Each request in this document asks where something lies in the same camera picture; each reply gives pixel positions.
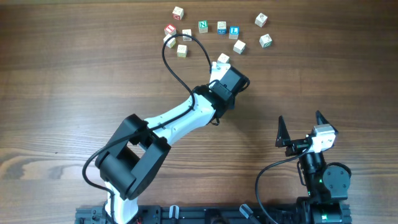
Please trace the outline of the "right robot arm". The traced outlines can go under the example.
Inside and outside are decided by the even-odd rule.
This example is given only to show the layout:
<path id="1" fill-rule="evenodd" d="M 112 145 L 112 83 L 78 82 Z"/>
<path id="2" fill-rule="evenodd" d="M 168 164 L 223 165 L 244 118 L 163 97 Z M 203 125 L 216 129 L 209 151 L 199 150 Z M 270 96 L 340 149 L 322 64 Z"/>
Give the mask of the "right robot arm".
<path id="1" fill-rule="evenodd" d="M 326 163 L 323 153 L 334 146 L 338 135 L 320 111 L 315 113 L 317 124 L 303 139 L 292 140 L 279 116 L 276 147 L 285 147 L 285 155 L 299 156 L 297 169 L 300 182 L 307 188 L 308 196 L 296 201 L 298 223 L 351 223 L 348 189 L 351 169 L 339 162 Z"/>

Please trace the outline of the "green-sided right block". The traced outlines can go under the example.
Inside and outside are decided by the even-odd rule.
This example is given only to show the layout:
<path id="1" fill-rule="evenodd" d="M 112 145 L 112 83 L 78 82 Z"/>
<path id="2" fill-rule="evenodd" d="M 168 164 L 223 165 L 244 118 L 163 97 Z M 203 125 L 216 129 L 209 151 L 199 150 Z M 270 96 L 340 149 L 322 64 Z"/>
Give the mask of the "green-sided right block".
<path id="1" fill-rule="evenodd" d="M 259 43 L 262 48 L 266 48 L 272 45 L 272 39 L 269 34 L 265 34 L 260 37 Z"/>

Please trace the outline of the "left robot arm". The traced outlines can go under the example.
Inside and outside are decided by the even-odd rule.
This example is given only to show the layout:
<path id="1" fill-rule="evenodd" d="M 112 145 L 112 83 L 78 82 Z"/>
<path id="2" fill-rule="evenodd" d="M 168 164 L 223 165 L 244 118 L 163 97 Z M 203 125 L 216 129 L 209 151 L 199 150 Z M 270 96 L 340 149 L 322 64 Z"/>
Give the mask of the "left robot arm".
<path id="1" fill-rule="evenodd" d="M 153 118 L 140 119 L 136 114 L 125 118 L 95 160 L 110 190 L 105 210 L 111 221 L 132 221 L 138 213 L 138 196 L 154 180 L 172 145 L 197 128 L 218 125 L 249 83 L 230 64 L 214 65 L 210 81 L 191 90 L 182 104 Z"/>

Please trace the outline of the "far right top block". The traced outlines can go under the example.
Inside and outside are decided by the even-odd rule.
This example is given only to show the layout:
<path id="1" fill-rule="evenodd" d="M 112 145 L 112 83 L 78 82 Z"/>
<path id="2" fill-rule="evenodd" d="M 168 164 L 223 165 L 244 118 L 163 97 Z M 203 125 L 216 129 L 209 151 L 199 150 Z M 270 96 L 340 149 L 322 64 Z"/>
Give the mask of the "far right top block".
<path id="1" fill-rule="evenodd" d="M 255 24 L 259 27 L 263 27 L 265 25 L 265 23 L 267 22 L 268 17 L 263 14 L 263 13 L 259 13 L 259 15 L 256 17 L 255 19 Z"/>

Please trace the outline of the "W letter wooden block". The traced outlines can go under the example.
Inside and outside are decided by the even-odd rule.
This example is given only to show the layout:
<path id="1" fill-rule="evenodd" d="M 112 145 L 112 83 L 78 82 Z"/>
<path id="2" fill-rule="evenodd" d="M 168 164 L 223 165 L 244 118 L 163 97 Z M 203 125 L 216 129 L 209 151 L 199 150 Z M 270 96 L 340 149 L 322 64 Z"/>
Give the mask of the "W letter wooden block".
<path id="1" fill-rule="evenodd" d="M 185 58 L 187 56 L 188 47 L 186 45 L 177 46 L 177 56 Z"/>

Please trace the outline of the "red I letter block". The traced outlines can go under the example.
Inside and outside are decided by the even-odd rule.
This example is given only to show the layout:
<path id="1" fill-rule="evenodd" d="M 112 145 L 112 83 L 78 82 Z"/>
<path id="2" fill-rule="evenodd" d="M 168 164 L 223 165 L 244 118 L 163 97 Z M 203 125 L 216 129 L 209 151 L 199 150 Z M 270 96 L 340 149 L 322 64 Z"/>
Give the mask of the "red I letter block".
<path id="1" fill-rule="evenodd" d="M 165 35 L 175 35 L 177 33 L 177 28 L 172 24 L 167 24 L 164 28 Z"/>

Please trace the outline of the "O letter wooden block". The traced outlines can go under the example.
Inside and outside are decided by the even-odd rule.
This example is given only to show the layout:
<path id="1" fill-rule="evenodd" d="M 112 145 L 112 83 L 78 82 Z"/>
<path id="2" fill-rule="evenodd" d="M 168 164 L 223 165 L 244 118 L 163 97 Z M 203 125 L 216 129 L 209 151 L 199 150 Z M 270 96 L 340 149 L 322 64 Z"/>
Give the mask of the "O letter wooden block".
<path id="1" fill-rule="evenodd" d="M 217 59 L 218 63 L 229 63 L 230 57 L 224 53 L 221 53 Z"/>

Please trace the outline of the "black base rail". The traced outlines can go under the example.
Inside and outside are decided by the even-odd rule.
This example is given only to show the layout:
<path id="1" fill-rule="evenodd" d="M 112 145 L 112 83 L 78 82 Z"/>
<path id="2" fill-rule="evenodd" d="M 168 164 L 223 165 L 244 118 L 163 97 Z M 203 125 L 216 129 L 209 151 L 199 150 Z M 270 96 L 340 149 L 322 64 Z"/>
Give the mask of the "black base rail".
<path id="1" fill-rule="evenodd" d="M 305 203 L 267 206 L 269 220 L 259 207 L 160 207 L 140 205 L 129 223 L 135 224 L 212 224 L 212 223 L 333 223 L 352 224 L 349 205 L 341 203 L 307 205 Z"/>

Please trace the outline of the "top red-edged wooden block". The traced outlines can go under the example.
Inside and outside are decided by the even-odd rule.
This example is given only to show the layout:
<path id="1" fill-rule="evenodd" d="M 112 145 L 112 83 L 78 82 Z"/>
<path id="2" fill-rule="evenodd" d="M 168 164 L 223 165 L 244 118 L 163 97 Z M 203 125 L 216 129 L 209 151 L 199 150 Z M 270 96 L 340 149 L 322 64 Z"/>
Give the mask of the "top red-edged wooden block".
<path id="1" fill-rule="evenodd" d="M 173 18 L 181 21 L 184 15 L 184 10 L 181 7 L 175 6 L 172 11 Z"/>

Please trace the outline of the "blue L letter block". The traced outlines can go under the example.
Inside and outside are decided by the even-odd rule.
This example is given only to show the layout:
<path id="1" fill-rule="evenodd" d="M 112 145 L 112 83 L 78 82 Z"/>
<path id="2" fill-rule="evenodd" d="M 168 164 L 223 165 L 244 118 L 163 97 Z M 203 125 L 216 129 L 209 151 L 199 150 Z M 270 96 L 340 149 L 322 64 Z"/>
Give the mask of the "blue L letter block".
<path id="1" fill-rule="evenodd" d="M 230 26 L 229 27 L 229 39 L 238 39 L 239 37 L 239 27 Z"/>

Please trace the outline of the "green N letter block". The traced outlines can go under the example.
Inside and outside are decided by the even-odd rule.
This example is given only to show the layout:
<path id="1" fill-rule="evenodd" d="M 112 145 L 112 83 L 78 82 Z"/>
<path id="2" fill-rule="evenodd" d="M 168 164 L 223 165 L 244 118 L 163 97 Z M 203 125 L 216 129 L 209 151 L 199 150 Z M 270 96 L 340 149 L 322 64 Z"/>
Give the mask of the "green N letter block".
<path id="1" fill-rule="evenodd" d="M 208 21 L 203 20 L 198 22 L 198 31 L 201 34 L 207 33 L 208 32 Z"/>

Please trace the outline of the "plain S wooden block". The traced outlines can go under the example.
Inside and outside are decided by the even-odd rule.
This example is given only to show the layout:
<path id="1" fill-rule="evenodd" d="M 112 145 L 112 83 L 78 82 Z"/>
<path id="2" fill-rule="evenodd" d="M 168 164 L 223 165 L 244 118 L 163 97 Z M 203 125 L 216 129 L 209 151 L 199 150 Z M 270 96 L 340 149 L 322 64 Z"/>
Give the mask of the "plain S wooden block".
<path id="1" fill-rule="evenodd" d="M 246 44 L 243 41 L 237 40 L 237 42 L 233 46 L 233 51 L 238 54 L 242 54 L 244 52 L 245 47 Z"/>

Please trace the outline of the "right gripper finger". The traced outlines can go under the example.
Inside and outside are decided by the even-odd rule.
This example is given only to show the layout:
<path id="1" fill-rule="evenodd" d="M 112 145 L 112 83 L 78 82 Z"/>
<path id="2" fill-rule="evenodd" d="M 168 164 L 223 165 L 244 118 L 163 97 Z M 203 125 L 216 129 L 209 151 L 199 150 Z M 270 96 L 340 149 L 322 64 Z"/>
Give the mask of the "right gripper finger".
<path id="1" fill-rule="evenodd" d="M 315 112 L 315 116 L 318 125 L 329 124 L 334 129 L 335 134 L 338 134 L 338 130 L 326 120 L 326 118 L 322 115 L 322 113 L 319 110 Z"/>
<path id="2" fill-rule="evenodd" d="M 275 140 L 275 147 L 287 147 L 291 145 L 291 139 L 283 116 L 278 118 L 278 132 Z"/>

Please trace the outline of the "M letter wooden block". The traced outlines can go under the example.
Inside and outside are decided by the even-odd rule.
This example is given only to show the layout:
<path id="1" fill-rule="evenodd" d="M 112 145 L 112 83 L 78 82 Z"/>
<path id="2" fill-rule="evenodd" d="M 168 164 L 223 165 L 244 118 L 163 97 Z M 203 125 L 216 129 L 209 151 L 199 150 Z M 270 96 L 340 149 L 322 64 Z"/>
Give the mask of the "M letter wooden block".
<path id="1" fill-rule="evenodd" d="M 183 34 L 183 41 L 192 41 L 192 30 L 191 29 L 183 29 L 182 30 Z"/>

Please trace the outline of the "plain block yellow side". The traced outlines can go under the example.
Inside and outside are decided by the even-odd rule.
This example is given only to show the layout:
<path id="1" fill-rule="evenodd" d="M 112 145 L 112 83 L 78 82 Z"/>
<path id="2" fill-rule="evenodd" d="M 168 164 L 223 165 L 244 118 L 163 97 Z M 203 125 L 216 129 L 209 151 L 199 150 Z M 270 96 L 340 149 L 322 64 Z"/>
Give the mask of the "plain block yellow side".
<path id="1" fill-rule="evenodd" d="M 172 35 L 170 35 L 170 34 L 167 34 L 164 37 L 163 41 L 164 41 L 164 44 L 170 49 L 176 44 L 175 37 L 172 37 Z"/>

